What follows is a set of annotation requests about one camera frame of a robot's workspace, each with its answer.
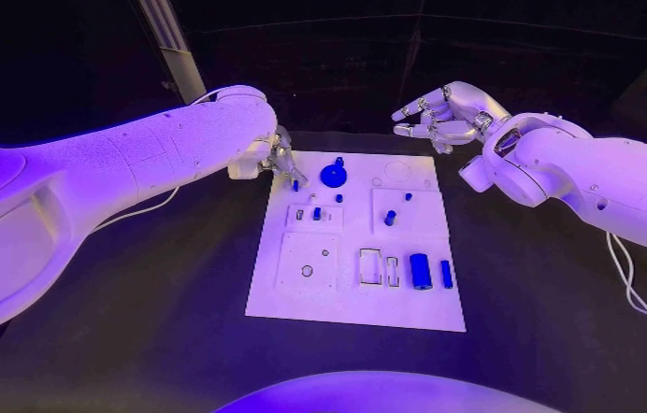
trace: blue object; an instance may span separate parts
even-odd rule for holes
[[[334,164],[322,168],[320,179],[321,183],[335,189],[345,183],[347,173],[344,169],[344,160],[337,158]]]
[[[413,276],[413,289],[428,290],[430,288],[430,274],[428,272],[428,256],[418,253],[410,254],[410,274]]]
[[[441,269],[442,269],[442,283],[445,284],[445,288],[451,289],[454,287],[454,281],[451,280],[451,270],[448,268],[448,261],[441,261]]]
[[[392,226],[393,223],[394,223],[394,210],[389,210],[389,212],[386,213],[384,225]]]

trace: dark background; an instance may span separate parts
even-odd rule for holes
[[[0,143],[178,105],[132,0],[0,0]],[[387,133],[387,114],[461,79],[511,113],[647,136],[614,102],[647,67],[647,0],[171,0],[207,87],[258,86],[288,129]]]

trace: white robotic arm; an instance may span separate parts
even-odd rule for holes
[[[420,124],[397,124],[397,135],[430,139],[438,152],[477,139],[482,155],[461,169],[469,186],[492,184],[524,206],[560,199],[590,225],[647,246],[647,144],[593,138],[549,114],[511,116],[490,96],[455,81],[390,116],[420,113]]]
[[[217,101],[33,147],[0,149],[0,324],[52,286],[96,225],[118,211],[227,166],[301,184],[289,137],[247,86]]]

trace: table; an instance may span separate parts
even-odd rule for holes
[[[432,153],[394,135],[294,133],[292,144]],[[220,171],[85,241],[0,338],[0,409],[203,412],[294,377],[387,370],[567,412],[639,411],[647,318],[603,233],[556,200],[530,209],[495,188],[475,193],[456,171],[477,153],[469,144],[435,159],[465,334],[245,317],[272,176]],[[647,249],[628,249],[647,292]]]

